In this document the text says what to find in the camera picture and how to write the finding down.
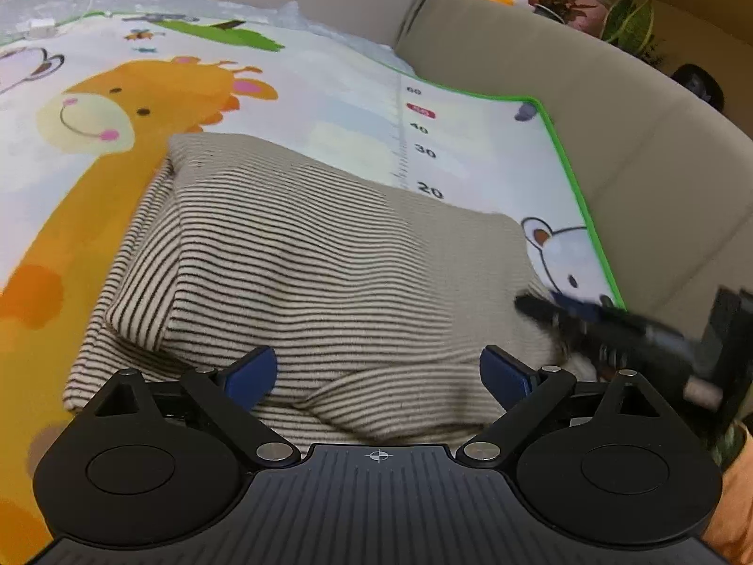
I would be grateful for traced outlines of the beige striped knit garment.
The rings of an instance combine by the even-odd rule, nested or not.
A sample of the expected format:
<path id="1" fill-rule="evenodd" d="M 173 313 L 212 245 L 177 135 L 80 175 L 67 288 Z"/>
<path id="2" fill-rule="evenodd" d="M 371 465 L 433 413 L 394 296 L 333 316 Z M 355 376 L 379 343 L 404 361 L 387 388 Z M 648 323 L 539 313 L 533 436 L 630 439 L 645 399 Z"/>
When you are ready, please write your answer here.
<path id="1" fill-rule="evenodd" d="M 183 134 L 145 192 L 64 389 L 117 370 L 171 380 L 254 348 L 278 374 L 256 414 L 314 443 L 457 444 L 500 416 L 489 344 L 538 369 L 555 339 L 521 226 L 364 180 L 246 135 Z"/>

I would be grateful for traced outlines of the potted plant with leaves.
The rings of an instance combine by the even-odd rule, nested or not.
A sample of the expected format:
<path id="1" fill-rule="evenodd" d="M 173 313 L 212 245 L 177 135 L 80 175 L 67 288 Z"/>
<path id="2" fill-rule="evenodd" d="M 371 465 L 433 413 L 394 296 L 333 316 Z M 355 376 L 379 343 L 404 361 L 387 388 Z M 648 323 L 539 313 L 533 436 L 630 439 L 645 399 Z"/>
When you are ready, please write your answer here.
<path id="1" fill-rule="evenodd" d="M 529 5 L 536 14 L 599 38 L 652 68 L 665 59 L 652 0 L 529 0 Z"/>

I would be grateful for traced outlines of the cartoon animal play mat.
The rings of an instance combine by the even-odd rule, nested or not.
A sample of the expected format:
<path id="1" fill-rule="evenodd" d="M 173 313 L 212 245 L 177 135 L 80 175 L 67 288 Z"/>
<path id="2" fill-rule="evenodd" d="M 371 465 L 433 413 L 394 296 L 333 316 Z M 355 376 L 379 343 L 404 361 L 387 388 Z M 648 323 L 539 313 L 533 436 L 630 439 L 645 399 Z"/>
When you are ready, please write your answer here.
<path id="1" fill-rule="evenodd" d="M 136 205 L 179 133 L 245 134 L 382 184 L 540 230 L 529 256 L 572 296 L 620 300 L 549 115 L 529 96 L 434 86 L 375 47 L 262 21 L 93 14 L 1 50 L 1 558 L 47 540 L 27 469 L 113 371 L 84 329 Z"/>

